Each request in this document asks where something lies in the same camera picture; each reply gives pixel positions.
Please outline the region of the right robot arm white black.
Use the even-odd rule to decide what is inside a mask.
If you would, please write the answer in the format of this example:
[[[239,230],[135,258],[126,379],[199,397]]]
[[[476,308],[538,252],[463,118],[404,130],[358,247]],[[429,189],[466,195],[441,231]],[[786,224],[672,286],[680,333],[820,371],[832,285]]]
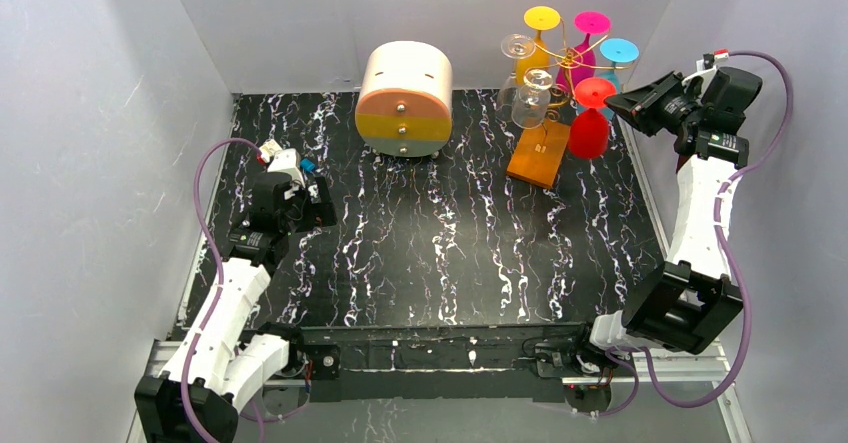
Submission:
[[[759,96],[761,77],[734,67],[713,67],[688,77],[670,72],[639,89],[590,90],[603,105],[647,136],[675,135],[678,208],[666,259],[635,287],[623,309],[597,317],[569,352],[586,374],[611,367],[606,350],[641,347],[703,352],[743,309],[728,258],[716,235],[729,225],[731,176],[749,160],[738,134]]]

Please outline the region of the clear wine glass front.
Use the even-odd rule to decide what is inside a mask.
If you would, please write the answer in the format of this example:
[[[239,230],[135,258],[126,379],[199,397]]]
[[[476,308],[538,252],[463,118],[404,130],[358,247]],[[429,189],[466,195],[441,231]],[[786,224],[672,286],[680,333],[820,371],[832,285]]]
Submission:
[[[545,69],[532,68],[523,75],[523,84],[517,88],[511,110],[511,119],[522,129],[543,125],[550,103],[552,75]]]

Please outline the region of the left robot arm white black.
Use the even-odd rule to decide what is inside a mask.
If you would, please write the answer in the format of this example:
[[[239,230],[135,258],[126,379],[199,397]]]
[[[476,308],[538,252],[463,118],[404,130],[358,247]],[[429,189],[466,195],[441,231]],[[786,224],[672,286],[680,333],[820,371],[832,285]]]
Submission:
[[[149,442],[230,442],[249,401],[275,374],[295,365],[297,329],[272,326],[249,340],[242,332],[289,249],[293,233],[334,226],[337,214],[323,176],[305,182],[267,172],[214,251],[217,274],[179,348],[134,393]]]

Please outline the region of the red wine glass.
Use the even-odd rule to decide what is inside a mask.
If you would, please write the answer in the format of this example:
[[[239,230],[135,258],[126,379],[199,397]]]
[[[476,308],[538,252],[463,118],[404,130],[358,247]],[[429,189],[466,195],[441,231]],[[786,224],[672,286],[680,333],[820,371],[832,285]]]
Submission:
[[[569,148],[575,156],[594,159],[606,151],[610,123],[601,110],[606,107],[606,98],[616,92],[616,86],[601,77],[584,79],[574,88],[574,98],[583,107],[570,132]]]

